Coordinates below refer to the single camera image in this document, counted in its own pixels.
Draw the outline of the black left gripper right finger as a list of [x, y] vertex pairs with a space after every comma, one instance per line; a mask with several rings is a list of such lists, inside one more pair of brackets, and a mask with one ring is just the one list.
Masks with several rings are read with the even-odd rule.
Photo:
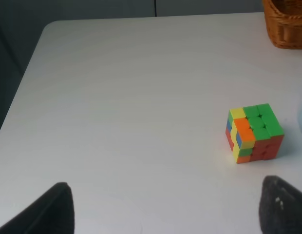
[[302, 234], [302, 192], [276, 175], [266, 176], [259, 222], [264, 234]]

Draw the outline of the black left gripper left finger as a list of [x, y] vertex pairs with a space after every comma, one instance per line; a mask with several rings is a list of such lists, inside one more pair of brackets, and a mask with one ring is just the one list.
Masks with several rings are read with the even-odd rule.
[[58, 182], [21, 213], [0, 227], [0, 234], [73, 234], [73, 194], [66, 182]]

